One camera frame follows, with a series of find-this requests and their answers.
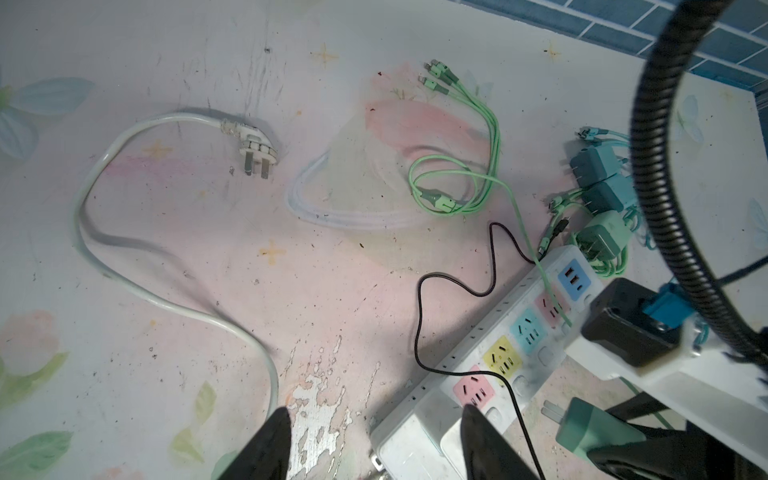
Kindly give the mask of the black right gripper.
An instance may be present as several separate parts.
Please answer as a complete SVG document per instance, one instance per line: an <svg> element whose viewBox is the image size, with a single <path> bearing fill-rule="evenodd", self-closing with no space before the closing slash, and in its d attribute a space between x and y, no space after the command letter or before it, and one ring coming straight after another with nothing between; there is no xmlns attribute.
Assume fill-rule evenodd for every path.
<svg viewBox="0 0 768 480"><path fill-rule="evenodd" d="M587 458L616 479L765 479L767 472L691 422L683 430L650 428L634 419L667 408L639 393L607 410L621 425L644 435L640 441L591 449Z"/></svg>

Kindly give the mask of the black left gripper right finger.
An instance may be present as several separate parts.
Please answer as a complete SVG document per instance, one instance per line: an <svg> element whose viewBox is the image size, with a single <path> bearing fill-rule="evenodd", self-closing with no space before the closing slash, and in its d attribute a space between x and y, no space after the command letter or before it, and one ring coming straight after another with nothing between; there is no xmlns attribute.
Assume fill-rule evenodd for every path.
<svg viewBox="0 0 768 480"><path fill-rule="evenodd" d="M533 471L472 404L463 407L460 437L468 479L536 479Z"/></svg>

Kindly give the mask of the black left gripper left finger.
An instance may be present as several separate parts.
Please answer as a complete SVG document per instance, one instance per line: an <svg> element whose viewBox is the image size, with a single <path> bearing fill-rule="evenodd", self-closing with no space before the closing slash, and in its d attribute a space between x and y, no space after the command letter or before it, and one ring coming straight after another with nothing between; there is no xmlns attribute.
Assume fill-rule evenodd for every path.
<svg viewBox="0 0 768 480"><path fill-rule="evenodd" d="M285 480L292 444L291 417L277 408L221 474L221 480Z"/></svg>

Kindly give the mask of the white power strip colourful sockets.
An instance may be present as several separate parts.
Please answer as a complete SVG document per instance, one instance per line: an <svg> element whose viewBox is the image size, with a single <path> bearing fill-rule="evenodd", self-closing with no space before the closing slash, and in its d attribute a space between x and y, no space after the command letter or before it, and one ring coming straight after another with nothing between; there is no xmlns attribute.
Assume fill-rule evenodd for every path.
<svg viewBox="0 0 768 480"><path fill-rule="evenodd" d="M463 407L504 432L565 359L602 290L577 247L551 250L373 430L374 467L393 479L460 479L440 439Z"/></svg>

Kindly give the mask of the light green charger with prongs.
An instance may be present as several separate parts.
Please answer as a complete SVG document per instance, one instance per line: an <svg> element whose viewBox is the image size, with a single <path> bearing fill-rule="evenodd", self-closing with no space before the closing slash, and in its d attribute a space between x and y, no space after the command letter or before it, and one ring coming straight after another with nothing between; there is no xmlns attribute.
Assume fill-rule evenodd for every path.
<svg viewBox="0 0 768 480"><path fill-rule="evenodd" d="M593 449L646 440L637 428L577 397L571 399L566 409L545 400L541 413L558 424L556 442L584 460Z"/></svg>

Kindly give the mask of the light green charger adapter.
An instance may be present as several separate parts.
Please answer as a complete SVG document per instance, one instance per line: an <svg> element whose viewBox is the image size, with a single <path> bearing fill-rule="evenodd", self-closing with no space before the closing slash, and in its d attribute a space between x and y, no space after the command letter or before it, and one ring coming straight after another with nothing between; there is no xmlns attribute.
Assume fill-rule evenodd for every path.
<svg viewBox="0 0 768 480"><path fill-rule="evenodd" d="M617 211L607 211L593 217L575 235L575 241L590 261L610 262L627 247L632 231Z"/></svg>

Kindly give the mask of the white USB charger adapter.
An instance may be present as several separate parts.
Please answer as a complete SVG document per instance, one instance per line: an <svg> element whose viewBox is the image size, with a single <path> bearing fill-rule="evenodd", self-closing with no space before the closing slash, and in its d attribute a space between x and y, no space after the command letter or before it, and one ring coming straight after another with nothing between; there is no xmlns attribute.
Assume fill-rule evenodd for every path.
<svg viewBox="0 0 768 480"><path fill-rule="evenodd" d="M461 439L461 418L453 422L443 434L440 439L440 449L459 478L467 480L467 469Z"/></svg>

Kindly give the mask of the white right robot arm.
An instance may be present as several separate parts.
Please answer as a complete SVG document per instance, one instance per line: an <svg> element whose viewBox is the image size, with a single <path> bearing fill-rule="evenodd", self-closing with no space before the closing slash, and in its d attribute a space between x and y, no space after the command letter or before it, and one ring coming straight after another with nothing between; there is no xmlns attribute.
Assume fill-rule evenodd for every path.
<svg viewBox="0 0 768 480"><path fill-rule="evenodd" d="M657 251L699 317L707 342L693 346L691 321L670 353L633 367L585 339L574 357L598 376L622 376L759 468L767 465L767 267L757 259L748 204L767 199L761 141L741 142L734 114L714 111L713 153L676 152L672 118L685 69L729 8L683 1L637 84L630 122L632 174Z"/></svg>

